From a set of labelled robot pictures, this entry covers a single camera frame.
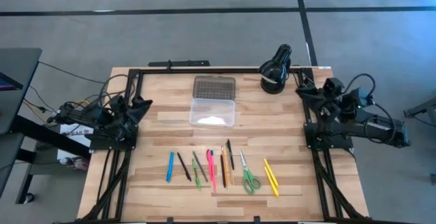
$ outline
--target blue pen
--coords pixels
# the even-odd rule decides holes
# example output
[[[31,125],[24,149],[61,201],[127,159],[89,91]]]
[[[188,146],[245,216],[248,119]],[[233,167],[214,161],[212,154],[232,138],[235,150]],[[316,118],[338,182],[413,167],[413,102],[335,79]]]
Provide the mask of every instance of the blue pen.
[[[169,164],[169,166],[168,166],[168,172],[167,172],[167,174],[166,174],[166,181],[167,181],[167,182],[170,182],[170,181],[171,181],[171,174],[172,174],[172,161],[173,161],[173,158],[174,158],[174,152],[171,152],[171,154],[170,154],[170,164]]]

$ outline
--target wooden table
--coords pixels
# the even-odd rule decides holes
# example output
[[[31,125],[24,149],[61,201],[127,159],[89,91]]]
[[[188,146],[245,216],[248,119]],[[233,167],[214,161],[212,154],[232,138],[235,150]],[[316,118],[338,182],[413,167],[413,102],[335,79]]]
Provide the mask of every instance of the wooden table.
[[[115,67],[111,76],[127,74],[128,70]],[[332,76],[330,68],[314,67],[313,73],[318,86]],[[262,221],[323,220],[312,155],[302,128],[305,115],[295,93],[294,79],[287,81],[282,93],[269,95],[260,87],[259,74],[220,75],[236,79],[235,125],[199,127],[189,123],[195,76],[144,76],[141,93],[143,98],[152,99],[153,105],[140,122],[137,147],[131,154],[122,221],[166,221],[167,217],[174,217],[174,221],[252,221],[256,215]],[[113,79],[108,91],[124,90],[125,82],[123,78]],[[195,151],[207,174],[206,149],[218,153],[228,138],[234,152],[235,185],[223,188],[219,157],[215,157],[215,192],[200,171],[202,190],[197,189],[195,181],[189,182],[177,157],[171,183],[166,182],[170,151],[180,152],[191,176]],[[255,195],[247,195],[242,187],[239,150],[262,181],[263,186]],[[331,150],[331,155],[338,187],[358,212],[368,215],[353,157],[342,149]],[[105,151],[92,156],[78,217],[95,204],[105,157]],[[268,159],[277,177],[280,197],[273,195],[263,158]],[[330,215],[334,216],[330,190],[326,189]],[[115,200],[112,197],[110,217],[114,216]]]

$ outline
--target black desk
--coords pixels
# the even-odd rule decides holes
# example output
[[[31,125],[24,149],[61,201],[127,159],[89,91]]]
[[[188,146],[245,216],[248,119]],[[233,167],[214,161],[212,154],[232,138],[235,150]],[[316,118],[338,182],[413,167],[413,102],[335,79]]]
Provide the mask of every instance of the black desk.
[[[53,155],[58,148],[85,159],[91,158],[88,147],[18,115],[18,110],[36,71],[41,52],[39,48],[0,48],[0,71],[22,84],[21,90],[0,91],[0,196],[15,160],[31,163],[18,194],[17,204],[24,202],[34,174],[50,174],[53,170],[59,171],[60,165],[39,165],[47,163],[49,154]],[[50,144],[52,148],[43,152],[21,149],[25,136],[37,140],[39,144]],[[51,162],[55,159],[56,157],[50,157]]]

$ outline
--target yellow highlighter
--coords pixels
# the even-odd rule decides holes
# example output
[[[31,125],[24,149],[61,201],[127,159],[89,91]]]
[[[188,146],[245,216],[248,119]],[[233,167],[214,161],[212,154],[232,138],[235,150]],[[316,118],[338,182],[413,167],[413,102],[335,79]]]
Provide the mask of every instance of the yellow highlighter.
[[[272,182],[274,183],[276,188],[279,187],[279,183],[277,182],[277,180],[276,180],[276,178],[275,178],[275,176],[273,174],[273,171],[271,170],[270,165],[268,164],[267,160],[264,159],[264,162],[265,162],[266,168],[270,172],[270,175],[271,175],[271,178],[272,178]]]
[[[275,188],[275,184],[274,184],[273,180],[271,179],[270,172],[268,172],[268,169],[266,169],[266,167],[264,167],[264,169],[265,169],[266,175],[268,176],[268,180],[270,181],[272,191],[274,191],[274,196],[278,197],[279,192]]]

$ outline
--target scissors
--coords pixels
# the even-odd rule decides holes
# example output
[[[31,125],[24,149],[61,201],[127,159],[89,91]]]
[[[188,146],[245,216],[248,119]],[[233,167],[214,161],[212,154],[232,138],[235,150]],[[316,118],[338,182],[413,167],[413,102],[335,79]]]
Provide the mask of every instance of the scissors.
[[[245,157],[242,151],[240,152],[240,159],[243,161],[243,168],[244,168],[244,177],[243,177],[244,189],[248,194],[254,194],[255,190],[260,189],[262,183],[260,182],[260,179],[254,176],[248,169],[247,162],[245,161]]]

